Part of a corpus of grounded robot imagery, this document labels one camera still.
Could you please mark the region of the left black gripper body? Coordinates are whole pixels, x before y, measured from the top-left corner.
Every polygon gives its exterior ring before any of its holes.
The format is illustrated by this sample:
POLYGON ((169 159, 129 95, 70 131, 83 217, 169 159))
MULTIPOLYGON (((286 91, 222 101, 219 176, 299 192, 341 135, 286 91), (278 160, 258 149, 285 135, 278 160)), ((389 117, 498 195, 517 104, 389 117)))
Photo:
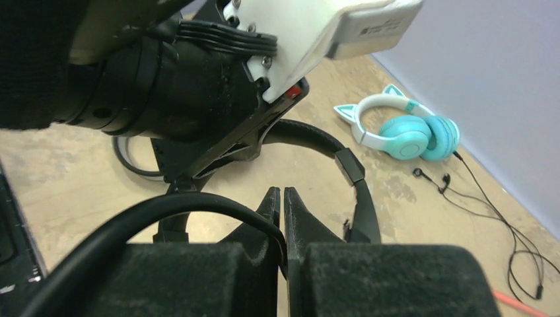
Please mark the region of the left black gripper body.
POLYGON ((306 80, 273 101, 269 75, 249 61, 271 61, 279 41, 231 17, 171 18, 90 65, 71 65, 55 123, 111 135, 149 137, 166 181, 202 178, 259 154, 267 133, 309 91, 306 80))

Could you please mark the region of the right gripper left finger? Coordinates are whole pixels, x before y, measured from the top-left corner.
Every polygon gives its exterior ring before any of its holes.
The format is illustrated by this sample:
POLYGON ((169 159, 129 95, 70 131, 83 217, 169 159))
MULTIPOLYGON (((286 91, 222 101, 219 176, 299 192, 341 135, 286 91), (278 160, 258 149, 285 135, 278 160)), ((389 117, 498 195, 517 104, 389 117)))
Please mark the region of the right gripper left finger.
POLYGON ((215 244, 128 244, 83 287, 83 315, 275 316, 280 261, 257 224, 215 244))

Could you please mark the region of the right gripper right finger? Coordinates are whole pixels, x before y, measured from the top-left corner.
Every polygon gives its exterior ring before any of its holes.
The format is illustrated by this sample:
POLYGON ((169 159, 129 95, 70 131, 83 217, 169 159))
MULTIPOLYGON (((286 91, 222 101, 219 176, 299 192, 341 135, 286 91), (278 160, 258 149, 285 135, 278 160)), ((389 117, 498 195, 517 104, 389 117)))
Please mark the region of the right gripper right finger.
POLYGON ((346 243, 284 191, 290 316, 499 316, 466 249, 346 243))

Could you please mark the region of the black headphones with pink mic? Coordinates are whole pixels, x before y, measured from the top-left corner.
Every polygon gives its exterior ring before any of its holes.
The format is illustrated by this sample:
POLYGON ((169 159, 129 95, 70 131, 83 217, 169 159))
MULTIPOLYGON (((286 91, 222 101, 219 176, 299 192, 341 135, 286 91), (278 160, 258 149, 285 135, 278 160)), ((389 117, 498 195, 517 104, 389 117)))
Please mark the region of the black headphones with pink mic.
MULTIPOLYGON (((263 141, 307 147, 337 160, 356 194, 353 224, 344 227, 345 241, 381 242, 374 204, 365 182, 364 167, 349 148, 322 129, 287 119, 281 119, 271 126, 263 141)), ((288 250, 283 233, 255 211, 216 194, 187 192, 160 195, 118 213, 87 236, 44 280, 24 304, 20 316, 49 316, 97 265, 121 250, 137 233, 160 220, 197 211, 226 215, 270 237, 281 254, 278 267, 282 273, 287 272, 288 250)))

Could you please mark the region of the white and black headphones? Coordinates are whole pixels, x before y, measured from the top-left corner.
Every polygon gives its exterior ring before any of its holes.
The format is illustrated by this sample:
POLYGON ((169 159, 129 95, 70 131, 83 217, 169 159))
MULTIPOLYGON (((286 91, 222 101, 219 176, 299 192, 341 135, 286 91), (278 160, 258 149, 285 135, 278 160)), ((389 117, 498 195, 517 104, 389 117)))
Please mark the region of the white and black headphones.
POLYGON ((112 137, 112 149, 119 163, 129 172, 146 180, 163 182, 164 176, 158 170, 140 168, 129 150, 130 137, 112 137))

